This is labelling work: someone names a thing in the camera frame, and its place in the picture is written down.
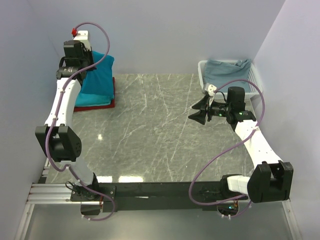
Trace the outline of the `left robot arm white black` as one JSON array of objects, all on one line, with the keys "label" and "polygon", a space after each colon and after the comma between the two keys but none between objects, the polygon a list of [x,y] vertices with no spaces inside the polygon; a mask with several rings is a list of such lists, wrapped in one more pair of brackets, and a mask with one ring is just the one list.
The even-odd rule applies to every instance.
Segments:
[{"label": "left robot arm white black", "polygon": [[92,51],[79,40],[64,42],[64,57],[56,71],[56,93],[49,116],[43,126],[35,129],[35,136],[50,165],[58,172],[69,171],[82,195],[96,200],[100,188],[95,174],[83,160],[82,141],[72,129],[76,99],[80,93],[86,69],[93,62]]}]

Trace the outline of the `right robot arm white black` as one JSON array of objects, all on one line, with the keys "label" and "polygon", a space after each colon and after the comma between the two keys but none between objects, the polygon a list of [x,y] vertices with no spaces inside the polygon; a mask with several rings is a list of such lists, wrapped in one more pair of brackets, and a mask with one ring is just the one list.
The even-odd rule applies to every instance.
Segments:
[{"label": "right robot arm white black", "polygon": [[217,87],[207,83],[203,87],[204,97],[192,106],[197,112],[189,119],[204,125],[212,117],[224,117],[245,146],[254,166],[250,177],[241,174],[223,176],[219,187],[221,197],[226,200],[249,197],[253,203],[288,200],[294,168],[272,150],[259,128],[259,120],[245,109],[245,90],[229,87],[225,103],[214,100],[216,92]]}]

